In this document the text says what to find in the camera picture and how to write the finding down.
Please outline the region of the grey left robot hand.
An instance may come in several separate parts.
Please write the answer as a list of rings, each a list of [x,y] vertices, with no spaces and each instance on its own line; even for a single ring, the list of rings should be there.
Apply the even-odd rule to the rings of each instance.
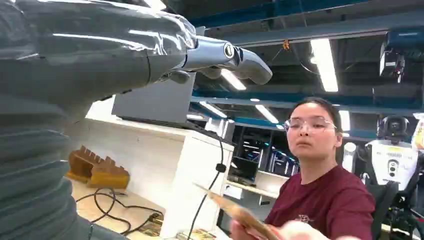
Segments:
[[[255,53],[198,35],[183,16],[105,0],[0,3],[0,125],[62,124],[93,102],[191,72],[266,84]]]

